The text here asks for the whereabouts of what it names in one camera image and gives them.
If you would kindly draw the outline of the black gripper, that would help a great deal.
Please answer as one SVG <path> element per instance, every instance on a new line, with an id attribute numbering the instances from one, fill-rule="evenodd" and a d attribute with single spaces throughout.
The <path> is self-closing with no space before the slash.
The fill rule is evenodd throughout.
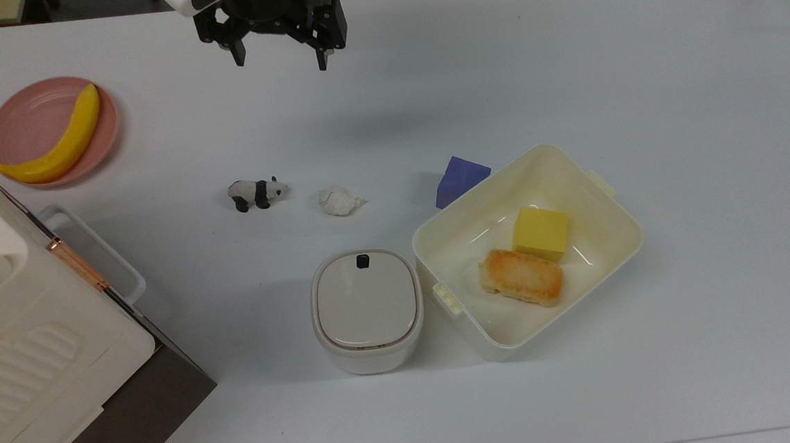
<path id="1" fill-rule="evenodd" d="M 329 57 L 347 45 L 341 0 L 221 0 L 218 7 L 226 21 L 216 18 L 217 7 L 208 7 L 193 17 L 195 29 L 201 42 L 230 52 L 238 67 L 245 64 L 243 39 L 250 31 L 286 34 L 313 47 L 321 71 L 327 70 Z"/>

